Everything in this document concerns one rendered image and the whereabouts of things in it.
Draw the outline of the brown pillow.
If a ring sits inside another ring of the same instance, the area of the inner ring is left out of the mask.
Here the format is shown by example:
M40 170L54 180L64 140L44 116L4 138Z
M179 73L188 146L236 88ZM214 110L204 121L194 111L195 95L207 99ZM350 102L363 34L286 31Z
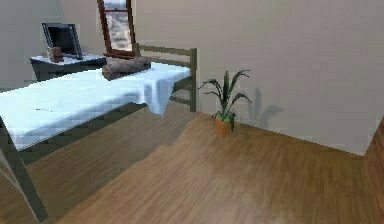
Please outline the brown pillow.
M114 80L151 68L151 60L148 57L136 57L129 60L115 60L102 67L102 75L108 80Z

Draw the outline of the small brown box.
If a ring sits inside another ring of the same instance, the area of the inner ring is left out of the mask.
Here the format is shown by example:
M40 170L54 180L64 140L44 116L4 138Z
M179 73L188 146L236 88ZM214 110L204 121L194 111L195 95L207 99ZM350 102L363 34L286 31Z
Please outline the small brown box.
M60 47L48 47L47 55L51 62L59 63L64 61Z

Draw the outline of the brown framed window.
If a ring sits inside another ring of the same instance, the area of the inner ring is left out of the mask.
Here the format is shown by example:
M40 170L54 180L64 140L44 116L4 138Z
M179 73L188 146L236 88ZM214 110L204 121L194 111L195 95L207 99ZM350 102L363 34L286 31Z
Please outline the brown framed window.
M97 0L106 56L135 56L132 0Z

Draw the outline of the green plant in orange pot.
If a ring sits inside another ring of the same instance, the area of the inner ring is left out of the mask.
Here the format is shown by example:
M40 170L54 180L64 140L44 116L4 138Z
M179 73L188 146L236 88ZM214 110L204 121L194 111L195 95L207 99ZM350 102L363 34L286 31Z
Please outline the green plant in orange pot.
M232 97L232 91L241 76L247 77L247 70L238 71L232 80L229 80L229 72L226 71L223 77L223 85L220 85L216 79L208 79L200 86L202 88L207 84L211 84L216 88L215 91L206 92L206 95L213 94L220 101L220 109L212 115L212 119L216 124L216 133L220 137L228 137L234 131L236 113L232 111L233 105L241 98L251 103L251 100L244 93L236 93Z

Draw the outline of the olive frame bed white sheet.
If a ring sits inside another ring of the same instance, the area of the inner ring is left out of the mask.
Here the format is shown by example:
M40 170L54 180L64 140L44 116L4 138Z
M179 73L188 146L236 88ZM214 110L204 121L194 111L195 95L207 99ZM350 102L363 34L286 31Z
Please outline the olive frame bed white sheet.
M0 93L0 174L21 193L37 221L48 214L28 165L145 107L161 115L174 101L196 110L197 50L136 44L135 52L140 51L190 60L153 57L150 69L112 81L96 69Z

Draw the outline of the dark grey side table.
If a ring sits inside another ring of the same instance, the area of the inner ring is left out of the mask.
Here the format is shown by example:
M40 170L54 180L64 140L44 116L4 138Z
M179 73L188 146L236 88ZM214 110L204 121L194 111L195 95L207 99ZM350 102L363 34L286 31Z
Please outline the dark grey side table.
M71 73L102 68L107 64L105 56L86 54L82 60L64 57L63 62L54 63L42 56L30 57L30 62L38 82L61 77Z

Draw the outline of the brown wooden door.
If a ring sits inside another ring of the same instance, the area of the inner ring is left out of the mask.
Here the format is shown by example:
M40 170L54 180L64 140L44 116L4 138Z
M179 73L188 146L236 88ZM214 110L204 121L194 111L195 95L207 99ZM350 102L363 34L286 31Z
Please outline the brown wooden door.
M384 116L378 123L363 162L376 215L376 224L384 224Z

